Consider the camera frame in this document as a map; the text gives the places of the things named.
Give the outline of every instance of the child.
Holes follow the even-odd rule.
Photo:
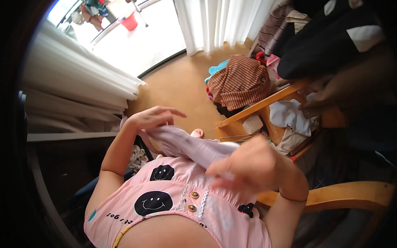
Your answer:
[[[308,183],[288,158],[262,137],[242,144],[207,171],[183,157],[147,163],[123,182],[140,129],[173,125],[174,108],[131,116],[102,162],[85,211],[84,230],[96,247],[290,247],[308,196]],[[219,175],[231,173],[232,180]],[[279,194],[260,220],[256,195]]]

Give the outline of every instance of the black smiley face print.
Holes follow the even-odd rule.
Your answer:
[[[172,208],[172,198],[162,191],[149,191],[141,195],[135,202],[135,211],[141,216]]]
[[[239,206],[239,208],[238,208],[238,210],[241,212],[241,213],[246,213],[246,214],[248,214],[248,216],[250,217],[250,218],[253,218],[254,217],[254,213],[252,212],[252,209],[254,208],[254,204],[251,202],[251,203],[248,203],[247,205],[241,205],[241,206]]]
[[[175,170],[170,165],[160,165],[153,169],[150,181],[171,180],[174,174]]]

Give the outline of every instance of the sheer curtain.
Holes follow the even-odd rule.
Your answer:
[[[255,40],[274,0],[174,0],[188,55]]]
[[[28,123],[34,132],[37,126],[47,131],[117,131],[120,118],[114,114],[122,115],[127,100],[135,100],[145,84],[44,20],[23,71]]]

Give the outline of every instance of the pink shirt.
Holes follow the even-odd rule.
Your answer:
[[[188,158],[153,160],[88,215],[84,231],[96,247],[114,248],[140,221],[178,214],[205,228],[221,248],[270,248],[266,226],[253,208],[256,195],[210,188],[204,173]]]

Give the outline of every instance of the wooden floor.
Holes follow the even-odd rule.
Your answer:
[[[243,45],[236,44],[231,49],[227,43],[221,50],[206,56],[198,52],[184,56],[154,72],[144,79],[147,86],[139,87],[136,101],[128,102],[127,116],[156,105],[178,108],[187,118],[175,118],[175,125],[188,133],[196,128],[204,131],[204,138],[216,139],[216,124],[225,117],[218,113],[216,106],[208,99],[204,79],[209,77],[208,69],[227,60],[232,54],[247,55],[252,41]]]

